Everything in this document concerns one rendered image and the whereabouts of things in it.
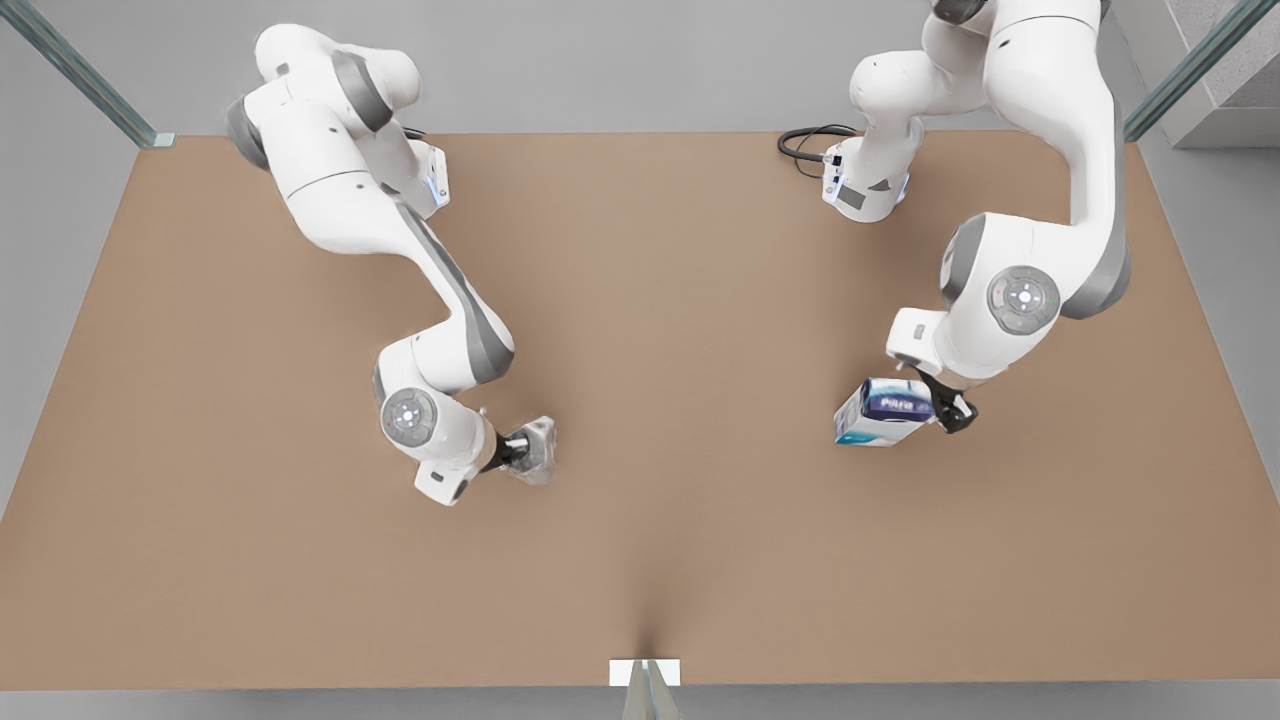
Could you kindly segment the blue and white carton box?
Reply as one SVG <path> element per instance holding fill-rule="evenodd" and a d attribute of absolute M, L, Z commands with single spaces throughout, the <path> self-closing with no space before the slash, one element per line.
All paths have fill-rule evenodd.
<path fill-rule="evenodd" d="M 924 382 L 868 378 L 836 411 L 835 443 L 892 447 L 932 421 L 934 407 Z"/>

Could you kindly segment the silver frame post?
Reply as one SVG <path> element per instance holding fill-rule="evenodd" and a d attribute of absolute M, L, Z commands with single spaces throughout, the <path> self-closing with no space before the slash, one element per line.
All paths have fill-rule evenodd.
<path fill-rule="evenodd" d="M 612 659 L 608 684 L 626 685 L 622 720 L 684 720 L 671 692 L 681 685 L 678 659 Z"/>
<path fill-rule="evenodd" d="M 1124 132 L 1175 149 L 1280 149 L 1280 0 L 1117 0 L 1147 94 Z"/>
<path fill-rule="evenodd" d="M 173 133 L 157 132 L 29 0 L 0 0 L 0 18 L 58 69 L 140 149 L 169 149 Z"/>

